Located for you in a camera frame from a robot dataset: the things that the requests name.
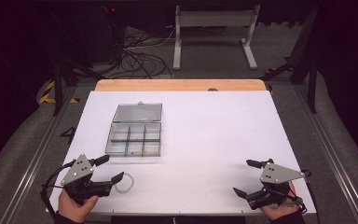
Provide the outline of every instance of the metal rail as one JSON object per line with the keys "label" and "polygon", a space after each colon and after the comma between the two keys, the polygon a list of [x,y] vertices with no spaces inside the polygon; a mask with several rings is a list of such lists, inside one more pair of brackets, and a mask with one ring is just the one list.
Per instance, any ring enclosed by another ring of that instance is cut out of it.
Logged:
{"label": "metal rail", "polygon": [[295,85],[294,89],[296,95],[304,106],[304,109],[307,111],[307,115],[310,118],[313,129],[316,132],[317,137],[319,138],[320,143],[322,145],[324,155],[327,158],[330,167],[336,176],[337,182],[341,187],[342,192],[344,193],[348,204],[350,205],[351,210],[358,222],[358,193],[356,192],[356,189],[351,182],[351,178],[348,176],[347,172],[344,169],[344,166],[339,160],[336,150],[330,139],[328,138],[327,133],[324,131],[324,127],[322,126],[318,116],[310,111],[310,108],[307,103],[307,94],[299,85]]}
{"label": "metal rail", "polygon": [[21,179],[21,182],[17,187],[16,192],[14,193],[14,196],[12,197],[10,204],[7,207],[6,212],[2,216],[0,224],[14,222],[17,214],[21,209],[22,203],[24,202],[28,194],[28,191],[34,182],[34,178],[36,177],[40,165],[42,164],[42,161],[45,158],[51,140],[51,136],[54,134],[56,127],[59,124],[62,115],[65,112],[66,107],[69,105],[70,99],[72,98],[75,89],[76,89],[75,87],[68,87],[68,90],[65,92],[63,97],[62,109],[56,116],[52,117],[50,124],[48,125],[48,128],[45,132],[45,135],[43,136],[43,139],[40,142],[39,147],[37,148],[36,153],[34,154],[34,157],[31,160],[31,163],[29,164],[27,170],[25,171]]}

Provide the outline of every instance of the hand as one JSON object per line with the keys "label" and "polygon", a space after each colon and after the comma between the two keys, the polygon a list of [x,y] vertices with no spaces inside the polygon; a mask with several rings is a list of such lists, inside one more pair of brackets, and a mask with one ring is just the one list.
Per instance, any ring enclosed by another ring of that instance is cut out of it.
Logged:
{"label": "hand", "polygon": [[[295,186],[293,185],[292,181],[289,181],[289,186],[291,189],[291,190],[289,190],[289,195],[292,197],[296,197],[295,196],[295,193],[296,193]],[[286,199],[286,201],[285,201],[285,203],[292,203],[292,202],[293,201],[291,199]],[[299,209],[299,207],[297,207],[297,206],[288,207],[288,206],[284,206],[284,205],[280,205],[277,208],[272,208],[270,205],[260,207],[260,210],[264,214],[266,214],[266,216],[268,216],[269,219],[271,219],[271,220],[292,214],[292,213],[296,212],[298,209]]]}
{"label": "hand", "polygon": [[86,220],[87,214],[94,208],[97,202],[98,196],[92,196],[83,205],[79,205],[63,189],[59,197],[58,213],[74,222],[83,223]]}

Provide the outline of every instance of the white tabletop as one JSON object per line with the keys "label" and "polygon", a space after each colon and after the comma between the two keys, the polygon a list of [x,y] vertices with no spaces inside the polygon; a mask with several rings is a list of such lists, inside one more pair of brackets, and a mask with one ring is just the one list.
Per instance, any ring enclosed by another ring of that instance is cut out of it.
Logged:
{"label": "white tabletop", "polygon": [[[93,213],[105,215],[226,215],[260,213],[232,188],[261,190],[262,170],[246,160],[300,170],[268,91],[93,91],[64,163],[85,153],[104,155],[111,121],[119,104],[162,103],[161,157],[111,158],[96,167],[93,181],[121,172],[133,176],[130,192],[112,188]],[[57,185],[67,170],[63,170]],[[118,183],[126,188],[124,176]],[[294,181],[309,213],[315,213],[303,179]],[[57,210],[60,189],[51,195]]]}

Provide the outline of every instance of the white metal frame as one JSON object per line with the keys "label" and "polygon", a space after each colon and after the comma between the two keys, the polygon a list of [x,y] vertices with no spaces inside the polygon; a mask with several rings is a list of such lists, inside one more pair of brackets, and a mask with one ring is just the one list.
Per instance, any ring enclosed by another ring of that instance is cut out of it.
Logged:
{"label": "white metal frame", "polygon": [[180,29],[181,27],[189,26],[249,26],[247,37],[241,39],[241,43],[250,68],[255,70],[257,64],[255,63],[255,57],[251,51],[250,44],[259,9],[260,6],[255,6],[254,10],[245,11],[181,11],[180,6],[176,6],[176,38],[173,70],[180,69],[182,54]]}

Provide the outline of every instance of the box lid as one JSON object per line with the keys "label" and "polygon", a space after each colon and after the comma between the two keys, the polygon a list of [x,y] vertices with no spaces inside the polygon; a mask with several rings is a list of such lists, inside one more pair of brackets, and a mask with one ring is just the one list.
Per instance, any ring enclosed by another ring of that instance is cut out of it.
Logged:
{"label": "box lid", "polygon": [[118,105],[113,122],[161,121],[162,104]]}

